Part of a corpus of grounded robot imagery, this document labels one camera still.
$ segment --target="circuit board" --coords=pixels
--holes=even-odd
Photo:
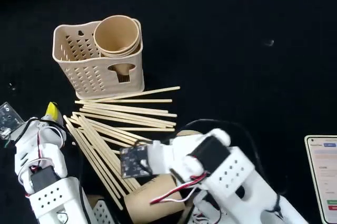
[[[138,178],[148,176],[149,173],[144,171],[139,163],[149,169],[147,146],[140,145],[121,149],[122,178]]]
[[[0,139],[9,139],[10,134],[24,121],[7,102],[0,106]]]

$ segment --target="black table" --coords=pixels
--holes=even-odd
[[[135,17],[143,26],[146,89],[182,87],[167,95],[174,98],[170,107],[179,115],[178,125],[198,118],[240,122],[255,138],[273,188],[287,187],[289,201],[310,223],[319,223],[303,139],[337,133],[334,1],[26,0],[5,5],[0,103],[8,101],[23,119],[42,116],[49,101],[69,115],[76,109],[75,94],[52,59],[54,28],[114,14]],[[254,161],[244,134],[233,134],[233,145]],[[76,175],[77,150],[64,151],[69,172]],[[6,179],[0,186],[0,219],[35,223],[13,163],[1,166]],[[87,163],[83,180],[86,193],[105,193]]]

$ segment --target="utensil holder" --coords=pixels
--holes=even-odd
[[[141,31],[140,22],[134,21]],[[99,22],[58,26],[54,31],[53,59],[60,65],[79,99],[100,99],[142,92],[142,37],[138,48],[131,55],[122,58],[101,57],[93,39]],[[121,77],[114,70],[117,64],[124,63],[132,64],[127,77]]]

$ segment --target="basket hole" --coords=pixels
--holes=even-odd
[[[109,66],[107,69],[117,74],[118,82],[125,83],[130,81],[130,70],[136,66],[131,63],[119,63]]]

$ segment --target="pile of chopsticks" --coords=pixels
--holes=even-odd
[[[118,150],[111,149],[107,143],[118,147],[131,147],[137,140],[150,141],[131,131],[173,132],[175,122],[149,117],[177,117],[167,110],[139,108],[118,105],[120,103],[171,103],[172,99],[127,99],[135,96],[174,91],[179,86],[159,90],[145,91],[122,96],[96,100],[79,100],[83,105],[79,112],[73,112],[70,118],[64,116],[66,127],[73,135],[87,160],[97,173],[118,208],[123,210],[120,199],[140,187],[134,178],[123,179]],[[96,121],[108,120],[131,124],[133,127],[115,127]]]

